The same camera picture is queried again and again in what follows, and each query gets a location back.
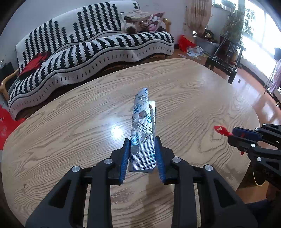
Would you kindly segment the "black and white striped sofa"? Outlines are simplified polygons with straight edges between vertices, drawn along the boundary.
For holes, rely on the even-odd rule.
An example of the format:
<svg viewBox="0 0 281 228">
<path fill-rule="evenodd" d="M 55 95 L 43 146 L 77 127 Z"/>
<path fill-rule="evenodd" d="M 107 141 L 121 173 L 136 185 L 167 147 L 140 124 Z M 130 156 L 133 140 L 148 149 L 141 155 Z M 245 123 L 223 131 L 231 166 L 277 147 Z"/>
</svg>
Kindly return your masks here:
<svg viewBox="0 0 281 228">
<path fill-rule="evenodd" d="M 172 55 L 174 37 L 167 31 L 122 33 L 120 13 L 139 8 L 136 1 L 91 4 L 50 19 L 27 34 L 15 47 L 18 76 L 36 54 L 50 52 L 50 56 L 30 76 L 17 78 L 5 93 L 12 118 L 44 102 L 55 90 L 82 83 L 110 66 Z"/>
</svg>

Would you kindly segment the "small red wrapper scrap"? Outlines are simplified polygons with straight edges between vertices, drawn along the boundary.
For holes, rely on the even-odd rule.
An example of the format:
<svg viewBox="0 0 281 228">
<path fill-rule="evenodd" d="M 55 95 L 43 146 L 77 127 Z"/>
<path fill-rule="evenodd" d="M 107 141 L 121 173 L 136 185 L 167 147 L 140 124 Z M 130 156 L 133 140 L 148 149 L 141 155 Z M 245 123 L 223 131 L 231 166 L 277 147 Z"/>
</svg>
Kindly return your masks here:
<svg viewBox="0 0 281 228">
<path fill-rule="evenodd" d="M 219 133 L 219 134 L 221 134 L 221 135 L 224 135 L 224 136 L 226 136 L 226 137 L 230 137 L 230 136 L 233 135 L 231 132 L 229 132 L 229 131 L 227 130 L 227 128 L 225 128 L 225 127 L 222 126 L 222 125 L 214 126 L 214 130 L 215 130 L 217 133 Z"/>
</svg>

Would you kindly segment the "potted green plant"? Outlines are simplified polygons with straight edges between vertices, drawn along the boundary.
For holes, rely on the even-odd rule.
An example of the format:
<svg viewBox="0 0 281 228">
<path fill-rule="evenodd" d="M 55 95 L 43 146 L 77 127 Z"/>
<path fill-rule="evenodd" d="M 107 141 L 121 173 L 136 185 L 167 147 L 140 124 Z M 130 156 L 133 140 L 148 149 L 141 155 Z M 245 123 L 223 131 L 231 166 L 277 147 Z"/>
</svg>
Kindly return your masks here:
<svg viewBox="0 0 281 228">
<path fill-rule="evenodd" d="M 236 6 L 231 3 L 234 8 L 232 14 L 225 23 L 220 35 L 243 45 L 243 37 L 252 38 L 252 22 L 255 19 L 255 13 L 249 8 L 245 7 L 245 1 L 239 1 Z"/>
</svg>

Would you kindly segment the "patterned curtain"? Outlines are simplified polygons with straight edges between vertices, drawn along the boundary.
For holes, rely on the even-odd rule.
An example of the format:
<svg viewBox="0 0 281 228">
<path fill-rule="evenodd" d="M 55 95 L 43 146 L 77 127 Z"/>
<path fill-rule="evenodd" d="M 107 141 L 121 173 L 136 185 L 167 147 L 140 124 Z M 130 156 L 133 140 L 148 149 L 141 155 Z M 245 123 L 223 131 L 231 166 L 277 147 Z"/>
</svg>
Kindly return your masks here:
<svg viewBox="0 0 281 228">
<path fill-rule="evenodd" d="M 211 7 L 211 0 L 191 0 L 187 2 L 186 23 L 198 35 L 205 32 L 211 16 Z"/>
</svg>

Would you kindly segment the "red cushion on sofa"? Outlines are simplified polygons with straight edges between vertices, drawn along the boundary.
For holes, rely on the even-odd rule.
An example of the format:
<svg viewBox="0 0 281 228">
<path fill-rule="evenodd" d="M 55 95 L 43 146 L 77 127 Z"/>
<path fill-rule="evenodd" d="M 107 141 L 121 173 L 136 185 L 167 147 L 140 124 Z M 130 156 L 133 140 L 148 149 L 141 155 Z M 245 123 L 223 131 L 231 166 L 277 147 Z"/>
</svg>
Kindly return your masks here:
<svg viewBox="0 0 281 228">
<path fill-rule="evenodd" d="M 23 69 L 23 71 L 19 74 L 18 78 L 20 80 L 24 80 L 32 73 L 34 73 L 37 69 L 41 67 L 43 62 L 45 62 L 50 56 L 50 52 L 42 52 L 36 54 L 31 61 L 27 64 L 27 66 Z"/>
</svg>

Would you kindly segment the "black side table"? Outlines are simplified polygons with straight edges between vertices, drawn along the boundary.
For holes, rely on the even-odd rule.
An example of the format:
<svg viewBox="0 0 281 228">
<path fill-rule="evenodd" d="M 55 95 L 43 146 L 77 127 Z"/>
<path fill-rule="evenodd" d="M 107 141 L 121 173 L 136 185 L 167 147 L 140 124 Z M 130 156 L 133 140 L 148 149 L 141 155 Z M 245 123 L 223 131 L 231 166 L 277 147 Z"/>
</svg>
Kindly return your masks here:
<svg viewBox="0 0 281 228">
<path fill-rule="evenodd" d="M 205 67 L 211 71 L 219 69 L 229 76 L 228 83 L 232 84 L 238 68 L 241 68 L 242 53 L 246 48 L 240 43 L 220 35 L 220 44 L 214 54 L 207 57 Z"/>
</svg>

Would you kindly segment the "black trash bin gold rim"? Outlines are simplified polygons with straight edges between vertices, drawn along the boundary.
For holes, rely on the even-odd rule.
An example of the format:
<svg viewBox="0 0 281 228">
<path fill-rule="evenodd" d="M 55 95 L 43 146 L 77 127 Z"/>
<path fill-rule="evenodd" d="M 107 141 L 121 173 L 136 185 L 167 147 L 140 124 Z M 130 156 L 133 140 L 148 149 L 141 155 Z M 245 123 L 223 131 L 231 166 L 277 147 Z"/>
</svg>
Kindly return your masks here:
<svg viewBox="0 0 281 228">
<path fill-rule="evenodd" d="M 257 170 L 253 171 L 253 178 L 257 186 L 262 186 L 266 182 L 266 174 Z"/>
</svg>

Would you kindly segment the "plush toy on sofa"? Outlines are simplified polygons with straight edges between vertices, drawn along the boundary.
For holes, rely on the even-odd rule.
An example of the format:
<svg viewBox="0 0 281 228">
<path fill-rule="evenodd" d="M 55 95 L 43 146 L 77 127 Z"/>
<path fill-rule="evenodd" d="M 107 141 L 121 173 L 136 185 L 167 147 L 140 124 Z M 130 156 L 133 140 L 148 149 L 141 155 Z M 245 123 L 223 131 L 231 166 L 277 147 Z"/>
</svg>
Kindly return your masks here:
<svg viewBox="0 0 281 228">
<path fill-rule="evenodd" d="M 149 19 L 151 14 L 135 9 L 130 12 L 121 12 L 121 31 L 125 34 L 136 34 L 149 31 Z"/>
</svg>

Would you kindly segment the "red plastic stool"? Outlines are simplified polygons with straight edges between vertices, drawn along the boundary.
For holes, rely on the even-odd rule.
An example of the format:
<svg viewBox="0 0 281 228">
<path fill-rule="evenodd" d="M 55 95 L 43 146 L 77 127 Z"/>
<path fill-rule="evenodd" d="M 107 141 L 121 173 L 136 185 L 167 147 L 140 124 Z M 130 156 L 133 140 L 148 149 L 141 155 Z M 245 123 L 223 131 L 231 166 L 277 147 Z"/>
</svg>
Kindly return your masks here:
<svg viewBox="0 0 281 228">
<path fill-rule="evenodd" d="M 6 109 L 1 107 L 0 112 L 0 150 L 3 150 L 6 139 L 9 135 L 25 121 L 25 118 L 20 118 L 15 121 Z"/>
</svg>

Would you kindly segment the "pink patterned pillow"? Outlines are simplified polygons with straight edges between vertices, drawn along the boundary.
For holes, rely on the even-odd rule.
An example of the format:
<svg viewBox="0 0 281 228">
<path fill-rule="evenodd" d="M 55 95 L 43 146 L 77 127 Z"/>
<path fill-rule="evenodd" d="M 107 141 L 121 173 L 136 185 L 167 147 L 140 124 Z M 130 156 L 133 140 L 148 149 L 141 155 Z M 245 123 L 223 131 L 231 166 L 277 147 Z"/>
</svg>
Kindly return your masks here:
<svg viewBox="0 0 281 228">
<path fill-rule="evenodd" d="M 160 27 L 160 25 L 163 21 L 164 14 L 165 14 L 165 12 L 151 14 L 151 16 L 149 18 L 149 31 L 150 32 L 155 32 L 158 30 L 158 28 Z"/>
</svg>

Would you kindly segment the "blue white pill blister pack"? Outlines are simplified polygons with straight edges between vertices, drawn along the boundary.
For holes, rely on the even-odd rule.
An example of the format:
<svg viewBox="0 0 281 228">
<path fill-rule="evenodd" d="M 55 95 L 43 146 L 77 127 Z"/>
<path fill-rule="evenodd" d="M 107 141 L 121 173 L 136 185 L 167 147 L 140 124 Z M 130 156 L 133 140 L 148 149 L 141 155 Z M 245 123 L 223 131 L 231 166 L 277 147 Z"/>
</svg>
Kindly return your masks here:
<svg viewBox="0 0 281 228">
<path fill-rule="evenodd" d="M 134 99 L 128 171 L 151 172 L 156 167 L 155 128 L 156 103 L 149 100 L 148 88 L 145 87 Z"/>
</svg>

